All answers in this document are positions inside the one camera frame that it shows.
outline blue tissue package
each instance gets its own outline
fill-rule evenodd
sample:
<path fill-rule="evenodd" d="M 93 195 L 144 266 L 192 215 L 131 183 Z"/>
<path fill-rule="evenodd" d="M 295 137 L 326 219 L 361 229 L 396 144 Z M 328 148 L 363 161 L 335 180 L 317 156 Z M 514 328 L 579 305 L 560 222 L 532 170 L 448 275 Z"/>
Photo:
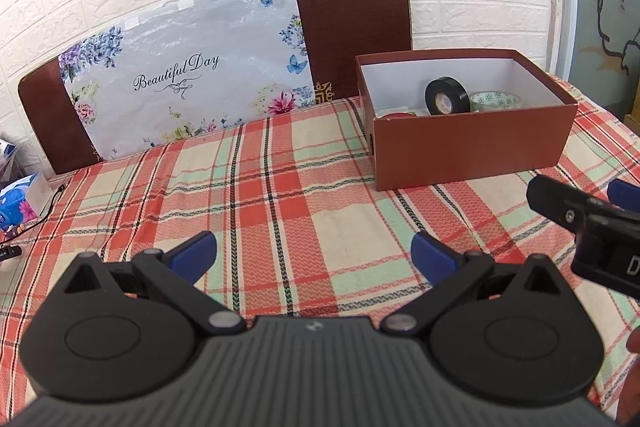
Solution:
<path fill-rule="evenodd" d="M 0 229 L 17 227 L 43 215 L 53 197 L 42 174 L 32 174 L 0 190 Z"/>

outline tape roll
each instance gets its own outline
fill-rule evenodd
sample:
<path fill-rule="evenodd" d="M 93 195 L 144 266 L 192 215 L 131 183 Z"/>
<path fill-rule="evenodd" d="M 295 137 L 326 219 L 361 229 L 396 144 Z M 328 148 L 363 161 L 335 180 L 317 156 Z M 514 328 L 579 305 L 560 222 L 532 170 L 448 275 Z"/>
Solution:
<path fill-rule="evenodd" d="M 429 82 L 424 90 L 424 101 L 430 114 L 470 112 L 469 95 L 455 78 L 441 76 Z"/>

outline plaid tablecloth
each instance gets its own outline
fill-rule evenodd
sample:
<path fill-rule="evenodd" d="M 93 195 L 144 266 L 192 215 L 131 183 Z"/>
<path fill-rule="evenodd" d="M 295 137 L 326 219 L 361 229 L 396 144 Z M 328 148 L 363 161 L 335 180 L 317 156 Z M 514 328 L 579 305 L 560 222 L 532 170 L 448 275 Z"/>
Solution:
<path fill-rule="evenodd" d="M 580 108 L 559 166 L 543 172 L 601 198 L 613 178 L 640 184 L 638 140 L 563 85 Z M 219 246 L 197 286 L 247 317 L 369 314 L 377 322 L 429 288 L 410 263 L 419 229 L 499 261 L 548 253 L 602 334 L 606 360 L 590 398 L 612 404 L 632 361 L 625 339 L 640 325 L 639 307 L 572 275 L 573 236 L 527 206 L 535 172 L 376 192 L 359 103 L 319 105 L 69 176 L 50 218 L 17 241 L 22 256 L 0 264 L 0 419 L 33 397 L 18 341 L 76 253 L 124 261 L 200 230 L 212 230 Z"/>

